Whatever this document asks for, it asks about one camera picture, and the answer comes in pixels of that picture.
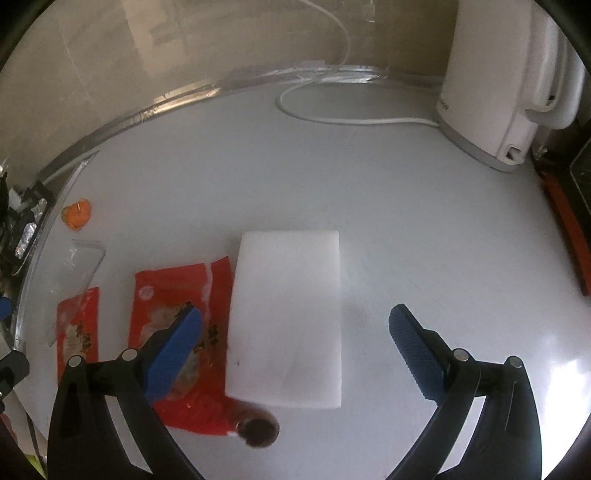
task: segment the white circular logo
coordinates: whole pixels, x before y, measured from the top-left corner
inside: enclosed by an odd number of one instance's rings
[[[138,297],[140,300],[149,300],[154,296],[154,287],[146,285],[138,290]]]

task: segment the white cable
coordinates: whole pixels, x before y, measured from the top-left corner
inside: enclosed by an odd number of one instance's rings
[[[343,33],[343,37],[345,39],[345,54],[343,55],[342,60],[339,62],[338,65],[335,65],[330,70],[326,72],[320,73],[310,80],[305,81],[304,83],[298,83],[289,87],[287,90],[283,91],[277,97],[276,104],[277,108],[282,112],[286,113],[289,116],[297,118],[299,120],[305,120],[307,122],[315,122],[318,124],[332,124],[332,125],[388,125],[388,124],[423,124],[428,125],[430,127],[439,127],[439,124],[433,120],[429,120],[427,118],[419,118],[419,117],[412,117],[412,116],[405,116],[405,117],[392,117],[392,118],[330,118],[330,117],[323,117],[323,116],[306,116],[300,113],[297,113],[287,107],[284,103],[285,97],[289,95],[291,92],[298,90],[300,88],[306,87],[308,85],[314,85],[321,81],[323,78],[327,77],[330,74],[338,73],[343,66],[347,64],[349,61],[349,57],[351,55],[351,36],[349,35],[349,31],[347,27],[331,12],[329,12],[326,8],[321,7],[320,5],[315,4],[311,0],[297,0],[298,2],[307,5],[308,7],[313,8],[314,10],[319,11],[320,13],[329,17],[335,24],[339,27],[341,32]]]

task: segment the red plastic bag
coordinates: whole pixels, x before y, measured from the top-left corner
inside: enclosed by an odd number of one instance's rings
[[[99,361],[99,296],[99,287],[90,288],[82,295],[64,300],[57,306],[58,324],[62,323],[62,316],[72,317],[57,335],[58,382],[67,361],[74,355],[84,357],[87,362]]]
[[[231,294],[228,257],[212,264],[143,271],[135,276],[129,347],[139,348],[155,331],[168,328],[188,301],[203,319],[202,337],[171,392],[154,404],[167,426],[205,435],[236,430],[241,413],[238,402],[225,396]]]

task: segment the beige wall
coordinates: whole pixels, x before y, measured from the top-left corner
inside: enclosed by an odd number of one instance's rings
[[[319,0],[350,63],[443,75],[457,0]],[[0,72],[0,158],[21,184],[106,122],[188,83],[339,57],[338,29],[295,0],[56,0]]]

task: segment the silver screw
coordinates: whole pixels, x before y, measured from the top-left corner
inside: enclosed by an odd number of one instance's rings
[[[77,367],[82,362],[82,357],[80,355],[73,356],[68,360],[68,365],[71,367]]]
[[[126,362],[131,362],[135,357],[138,356],[138,351],[135,348],[128,348],[121,354],[121,358]]]
[[[456,360],[459,360],[460,362],[467,362],[470,358],[470,354],[466,352],[463,348],[456,348],[453,351],[453,356]]]
[[[521,361],[521,358],[519,358],[518,356],[510,356],[509,363],[515,368],[523,367],[523,362]]]

